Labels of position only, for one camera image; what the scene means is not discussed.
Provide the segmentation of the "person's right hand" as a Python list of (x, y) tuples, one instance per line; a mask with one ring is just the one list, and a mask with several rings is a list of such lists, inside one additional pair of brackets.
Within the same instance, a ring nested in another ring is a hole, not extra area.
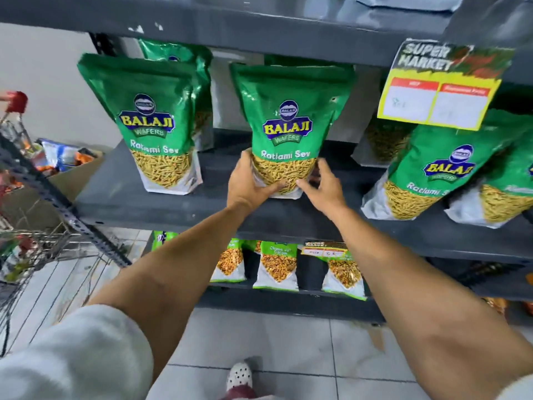
[(311, 202), (336, 226), (356, 222), (358, 216), (350, 209), (344, 199), (341, 181), (333, 174), (324, 158), (317, 161), (321, 185), (321, 202)]

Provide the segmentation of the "person's left hand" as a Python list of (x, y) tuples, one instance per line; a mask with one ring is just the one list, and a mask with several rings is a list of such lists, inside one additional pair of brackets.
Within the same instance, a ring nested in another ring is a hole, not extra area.
[(252, 154), (244, 150), (229, 178), (227, 207), (250, 215), (267, 200), (260, 196), (260, 188), (252, 171)]

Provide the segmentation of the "green snack pouch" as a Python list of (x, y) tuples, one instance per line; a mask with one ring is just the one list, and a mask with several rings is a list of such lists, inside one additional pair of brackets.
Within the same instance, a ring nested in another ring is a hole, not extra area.
[(231, 63), (243, 116), (252, 130), (256, 183), (285, 186), (271, 195), (299, 199), (296, 180), (312, 173), (330, 127), (356, 82), (353, 66), (250, 66)]

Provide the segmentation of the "person's right forearm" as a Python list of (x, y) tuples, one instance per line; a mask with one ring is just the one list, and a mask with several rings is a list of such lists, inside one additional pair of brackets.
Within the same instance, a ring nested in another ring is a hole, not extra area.
[(533, 344), (502, 315), (357, 216), (336, 227), (432, 400), (495, 400), (533, 374)]

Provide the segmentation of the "person's left forearm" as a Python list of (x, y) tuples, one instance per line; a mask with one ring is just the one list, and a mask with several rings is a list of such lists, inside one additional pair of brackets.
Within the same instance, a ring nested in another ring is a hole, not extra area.
[(120, 310), (135, 321), (153, 356), (152, 383), (183, 336), (221, 254), (251, 213), (235, 201), (119, 272), (87, 303)]

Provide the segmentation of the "small yellow shelf label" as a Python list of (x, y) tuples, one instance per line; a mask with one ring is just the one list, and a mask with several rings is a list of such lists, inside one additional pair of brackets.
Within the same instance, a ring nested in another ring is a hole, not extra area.
[(334, 241), (307, 241), (304, 245), (299, 245), (302, 255), (309, 255), (325, 259), (343, 259), (348, 253), (348, 248), (344, 242)]

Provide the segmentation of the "small green snack packet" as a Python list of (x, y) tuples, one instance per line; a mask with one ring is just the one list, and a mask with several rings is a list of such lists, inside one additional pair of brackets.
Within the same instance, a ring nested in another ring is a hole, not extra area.
[(152, 232), (153, 241), (151, 245), (151, 251), (155, 251), (157, 248), (164, 245), (165, 242), (173, 239), (174, 237), (178, 235), (179, 233), (177, 232), (154, 230)]
[(226, 250), (221, 254), (210, 282), (239, 283), (246, 279), (243, 240), (232, 238)]
[(349, 251), (345, 251), (340, 256), (321, 257), (320, 259), (328, 265), (322, 291), (342, 294), (361, 301), (367, 300), (363, 276)]
[(260, 252), (257, 280), (252, 288), (298, 292), (298, 245), (262, 241)]

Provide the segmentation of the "dark grey metal shelf rack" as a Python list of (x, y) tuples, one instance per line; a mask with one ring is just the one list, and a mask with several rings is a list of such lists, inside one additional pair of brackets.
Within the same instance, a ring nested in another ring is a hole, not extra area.
[[(511, 46), (505, 80), (533, 85), (533, 2), (464, 0), (453, 15), (377, 10), (355, 0), (0, 0), (0, 22), (115, 37), (135, 33), (244, 52), (274, 53), (389, 68), (406, 38)], [(226, 182), (245, 135), (216, 130), (201, 154), (204, 182), (192, 194), (150, 193), (124, 142), (67, 208), (88, 224), (182, 232), (223, 207)], [(533, 301), (533, 216), (500, 229), (456, 224), (443, 204), (412, 222), (372, 221), (431, 257), (480, 296)]]

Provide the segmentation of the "yellow price tag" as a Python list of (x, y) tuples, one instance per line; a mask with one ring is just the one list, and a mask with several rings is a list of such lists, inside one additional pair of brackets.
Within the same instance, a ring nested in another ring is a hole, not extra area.
[(515, 53), (408, 38), (385, 80), (377, 118), (478, 131)]

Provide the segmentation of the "white perforated shoe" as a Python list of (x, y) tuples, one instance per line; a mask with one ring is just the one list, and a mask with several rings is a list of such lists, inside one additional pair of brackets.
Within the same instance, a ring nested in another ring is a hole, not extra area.
[(230, 369), (226, 382), (226, 390), (243, 384), (253, 388), (252, 369), (246, 361), (238, 362)]

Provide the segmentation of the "brown cardboard box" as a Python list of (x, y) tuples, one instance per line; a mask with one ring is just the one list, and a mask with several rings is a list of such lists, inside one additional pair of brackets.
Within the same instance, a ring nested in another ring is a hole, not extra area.
[[(71, 202), (103, 162), (103, 152), (93, 150), (92, 153), (96, 155), (94, 160), (48, 178)], [(0, 230), (61, 233), (65, 228), (59, 211), (35, 189), (29, 186), (13, 190), (0, 187)]]

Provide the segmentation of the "maroon trouser leg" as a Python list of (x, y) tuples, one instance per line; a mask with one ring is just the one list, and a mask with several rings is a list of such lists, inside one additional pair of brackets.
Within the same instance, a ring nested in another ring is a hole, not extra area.
[(257, 394), (255, 393), (253, 388), (243, 384), (227, 389), (224, 396), (219, 400), (246, 400), (256, 398)]

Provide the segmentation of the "grey plastic packet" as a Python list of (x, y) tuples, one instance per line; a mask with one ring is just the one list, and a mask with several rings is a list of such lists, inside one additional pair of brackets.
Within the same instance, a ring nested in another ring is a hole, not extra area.
[(355, 0), (367, 7), (424, 12), (455, 12), (463, 0)]

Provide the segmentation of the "blue and white packet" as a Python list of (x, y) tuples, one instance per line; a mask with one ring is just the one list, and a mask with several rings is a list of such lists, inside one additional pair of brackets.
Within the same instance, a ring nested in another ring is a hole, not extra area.
[(58, 172), (65, 172), (77, 166), (76, 154), (81, 147), (49, 139), (38, 139), (37, 142), (44, 150), (47, 163)]

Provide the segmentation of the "orange snack packet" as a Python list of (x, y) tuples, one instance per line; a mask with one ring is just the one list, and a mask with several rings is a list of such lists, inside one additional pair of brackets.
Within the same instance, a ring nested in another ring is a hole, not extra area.
[(483, 296), (483, 301), (486, 302), (491, 308), (495, 309), (498, 314), (505, 316), (509, 302), (502, 297), (489, 297)]

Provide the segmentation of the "white left sleeve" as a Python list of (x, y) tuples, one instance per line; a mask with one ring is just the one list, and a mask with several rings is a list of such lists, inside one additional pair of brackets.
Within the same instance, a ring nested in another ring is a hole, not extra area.
[(145, 400), (153, 370), (137, 323), (90, 305), (0, 359), (0, 400)]

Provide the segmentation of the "white sleeve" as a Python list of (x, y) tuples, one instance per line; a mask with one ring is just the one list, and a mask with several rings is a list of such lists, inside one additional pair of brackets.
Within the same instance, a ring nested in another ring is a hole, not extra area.
[(90, 305), (0, 359), (0, 400), (145, 400), (153, 370), (137, 323)]
[(533, 374), (511, 383), (495, 400), (533, 400)]

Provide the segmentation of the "white right sleeve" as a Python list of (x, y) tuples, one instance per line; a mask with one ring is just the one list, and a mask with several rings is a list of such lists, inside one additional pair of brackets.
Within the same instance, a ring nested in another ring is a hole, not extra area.
[(511, 383), (495, 400), (533, 400), (533, 374)]

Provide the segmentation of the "grey slotted metal post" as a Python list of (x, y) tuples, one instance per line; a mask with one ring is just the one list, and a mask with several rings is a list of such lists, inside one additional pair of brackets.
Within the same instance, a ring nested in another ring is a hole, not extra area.
[(10, 175), (36, 190), (44, 201), (49, 202), (62, 216), (66, 224), (86, 237), (102, 254), (108, 256), (120, 267), (132, 263), (100, 230), (84, 223), (74, 210), (73, 203), (24, 157), (21, 151), (0, 134), (0, 162)]

